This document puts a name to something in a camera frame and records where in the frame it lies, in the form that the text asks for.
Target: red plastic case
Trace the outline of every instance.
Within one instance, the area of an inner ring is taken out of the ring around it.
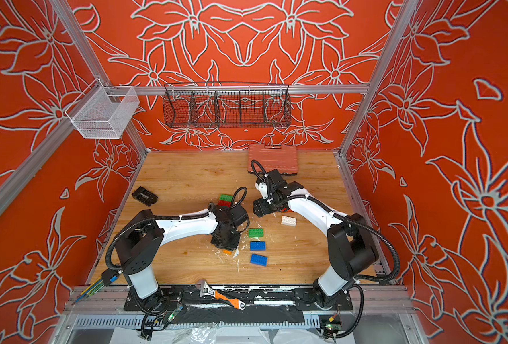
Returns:
[[[298,173],[296,146],[250,145],[249,173],[254,173],[250,164],[252,160],[259,161],[266,171],[278,169],[281,175],[296,175]]]

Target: black wire basket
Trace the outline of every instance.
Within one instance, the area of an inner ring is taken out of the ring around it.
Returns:
[[[219,82],[164,87],[164,124],[171,128],[286,128],[292,121],[288,85]]]

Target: white mesh basket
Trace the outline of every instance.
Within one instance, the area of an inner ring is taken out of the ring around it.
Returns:
[[[122,101],[113,102],[103,87],[92,90],[92,96],[74,116],[72,124],[86,139],[119,139],[140,104],[133,87]]]

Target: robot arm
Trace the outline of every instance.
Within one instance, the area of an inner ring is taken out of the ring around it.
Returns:
[[[233,251],[241,235],[237,228],[247,221],[248,214],[240,204],[230,208],[210,204],[207,209],[180,216],[154,216],[151,210],[143,210],[115,237],[116,242],[113,240],[109,248],[116,249],[119,269],[128,284],[140,299],[146,299],[159,290],[152,267],[159,247],[177,239],[211,234],[211,244]]]
[[[348,216],[333,210],[313,198],[301,184],[285,182],[276,169],[262,173],[256,173],[256,189],[262,197],[254,201],[254,214],[262,217],[289,208],[308,219],[327,237],[331,265],[315,280],[314,290],[319,292],[317,303],[320,306],[331,304],[344,286],[354,283],[355,276],[378,259],[371,234],[355,225],[366,227],[364,219],[359,214]]]

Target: red wall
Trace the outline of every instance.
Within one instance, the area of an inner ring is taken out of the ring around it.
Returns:
[[[0,1],[0,186],[93,81],[48,1]]]
[[[401,1],[69,3],[113,85],[163,86],[367,83]],[[134,123],[153,150],[246,149],[260,142],[337,148],[361,100],[359,94],[293,97],[291,127],[246,131],[170,129],[160,97],[142,98],[145,111]]]
[[[0,185],[93,80],[43,0],[0,1]],[[0,217],[0,343],[46,343],[83,285],[140,161],[76,131]]]
[[[140,161],[74,131],[0,217],[0,343],[45,343],[86,283]]]
[[[508,343],[508,1],[421,1],[347,152],[433,343]]]

